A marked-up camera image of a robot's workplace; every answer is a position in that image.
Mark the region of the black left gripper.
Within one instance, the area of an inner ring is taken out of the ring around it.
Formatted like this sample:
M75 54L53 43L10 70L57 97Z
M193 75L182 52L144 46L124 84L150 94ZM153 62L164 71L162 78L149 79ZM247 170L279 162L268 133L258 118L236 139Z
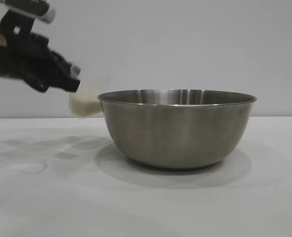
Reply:
M31 33L28 37L0 32L0 77L22 78L32 89L45 93L49 88L76 92L79 79L71 77L72 63L49 49L49 39Z

